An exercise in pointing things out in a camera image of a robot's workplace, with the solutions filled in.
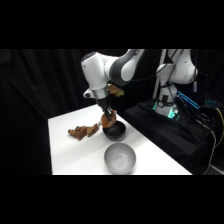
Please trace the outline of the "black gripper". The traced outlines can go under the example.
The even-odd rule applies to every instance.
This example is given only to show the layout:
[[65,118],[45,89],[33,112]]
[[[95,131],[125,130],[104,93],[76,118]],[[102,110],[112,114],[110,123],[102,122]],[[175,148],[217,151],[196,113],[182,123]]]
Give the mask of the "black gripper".
[[113,116],[114,114],[117,113],[116,109],[111,108],[110,99],[108,97],[97,99],[96,102],[102,108],[102,110],[104,111],[104,114],[107,117],[109,117],[110,114],[111,116]]

